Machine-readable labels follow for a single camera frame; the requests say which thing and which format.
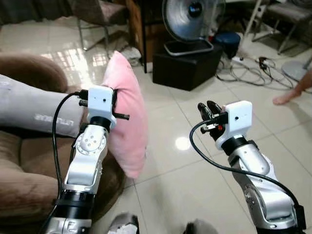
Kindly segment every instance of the sofa armrest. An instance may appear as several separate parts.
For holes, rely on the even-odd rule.
[[[0,53],[0,74],[46,91],[65,93],[67,90],[62,69],[38,55]]]
[[[57,180],[45,175],[0,171],[0,226],[44,220],[57,197]]]

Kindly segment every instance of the electric fan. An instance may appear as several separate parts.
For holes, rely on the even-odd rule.
[[[207,40],[225,10],[225,0],[164,0],[162,16],[168,32],[176,39],[164,44],[171,56],[209,52]]]

